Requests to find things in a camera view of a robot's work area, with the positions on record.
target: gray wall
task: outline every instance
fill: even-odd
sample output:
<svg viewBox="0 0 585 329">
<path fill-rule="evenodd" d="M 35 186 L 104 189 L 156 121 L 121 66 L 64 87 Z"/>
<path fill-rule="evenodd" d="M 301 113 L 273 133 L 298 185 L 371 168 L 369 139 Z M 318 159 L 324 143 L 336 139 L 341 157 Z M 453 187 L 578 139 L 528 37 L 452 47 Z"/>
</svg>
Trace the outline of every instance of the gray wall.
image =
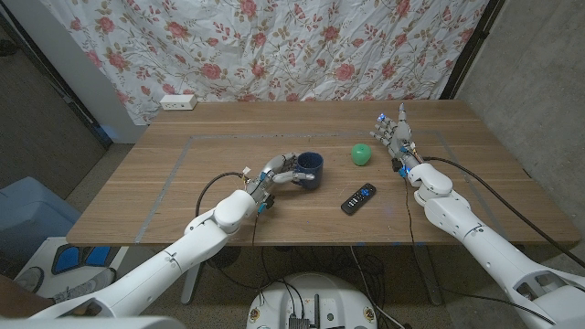
<svg viewBox="0 0 585 329">
<path fill-rule="evenodd" d="M 4 2 L 110 138 L 135 143 L 146 126 L 134 125 L 110 81 L 57 19 L 38 0 Z"/>
<path fill-rule="evenodd" d="M 573 218 L 581 235 L 584 29 L 583 1 L 506 1 L 456 97 Z"/>
</svg>

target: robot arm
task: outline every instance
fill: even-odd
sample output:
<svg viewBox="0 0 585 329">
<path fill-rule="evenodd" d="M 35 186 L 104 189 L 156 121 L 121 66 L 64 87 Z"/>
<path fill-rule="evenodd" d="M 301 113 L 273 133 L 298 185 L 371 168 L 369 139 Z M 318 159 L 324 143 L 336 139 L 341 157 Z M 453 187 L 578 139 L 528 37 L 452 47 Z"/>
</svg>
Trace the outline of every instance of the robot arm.
<svg viewBox="0 0 585 329">
<path fill-rule="evenodd" d="M 181 274 L 222 249 L 229 236 L 238 230 L 241 220 L 249 217 L 256 211 L 258 204 L 265 203 L 270 197 L 273 183 L 314 179 L 312 175 L 297 175 L 293 172 L 295 161 L 295 154 L 275 157 L 257 178 L 250 180 L 246 191 L 234 191 L 216 207 L 194 218 L 186 226 L 181 239 L 117 282 L 100 291 L 51 306 L 31 318 L 54 319 L 75 314 L 106 317 L 140 314 Z"/>
<path fill-rule="evenodd" d="M 395 171 L 419 189 L 414 193 L 425 216 L 437 228 L 458 239 L 494 278 L 510 301 L 547 317 L 554 324 L 585 321 L 585 278 L 542 266 L 520 252 L 478 218 L 469 202 L 452 189 L 452 181 L 431 164 L 423 163 L 411 140 L 404 104 L 399 123 L 383 114 L 370 133 L 387 146 Z M 517 309 L 530 328 L 554 324 Z"/>
</svg>

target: power strip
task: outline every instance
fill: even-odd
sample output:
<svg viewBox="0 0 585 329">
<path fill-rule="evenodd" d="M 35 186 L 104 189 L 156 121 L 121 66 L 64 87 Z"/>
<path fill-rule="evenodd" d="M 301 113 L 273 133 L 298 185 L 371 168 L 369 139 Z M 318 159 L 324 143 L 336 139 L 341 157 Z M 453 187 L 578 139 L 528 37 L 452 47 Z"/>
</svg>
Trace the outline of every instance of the power strip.
<svg viewBox="0 0 585 329">
<path fill-rule="evenodd" d="M 195 95 L 165 95 L 161 99 L 163 110 L 193 110 L 197 105 Z"/>
</svg>

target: floral curtain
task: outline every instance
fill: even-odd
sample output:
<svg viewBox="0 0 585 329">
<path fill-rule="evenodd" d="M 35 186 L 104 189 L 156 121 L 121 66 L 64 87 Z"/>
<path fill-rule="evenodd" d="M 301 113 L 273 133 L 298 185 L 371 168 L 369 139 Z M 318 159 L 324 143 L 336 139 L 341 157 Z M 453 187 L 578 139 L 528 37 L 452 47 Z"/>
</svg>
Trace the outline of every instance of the floral curtain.
<svg viewBox="0 0 585 329">
<path fill-rule="evenodd" d="M 136 124 L 199 101 L 436 99 L 487 0 L 41 0 Z"/>
</svg>

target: electronic component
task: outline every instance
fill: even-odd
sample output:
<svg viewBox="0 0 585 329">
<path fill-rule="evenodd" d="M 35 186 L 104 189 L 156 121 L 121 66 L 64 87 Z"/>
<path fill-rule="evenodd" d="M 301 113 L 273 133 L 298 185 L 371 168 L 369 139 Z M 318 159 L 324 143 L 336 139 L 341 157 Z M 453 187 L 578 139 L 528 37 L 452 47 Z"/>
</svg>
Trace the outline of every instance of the electronic component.
<svg viewBox="0 0 585 329">
<path fill-rule="evenodd" d="M 375 194 L 376 188 L 370 183 L 365 183 L 341 205 L 341 209 L 347 215 L 353 215 Z"/>
</svg>

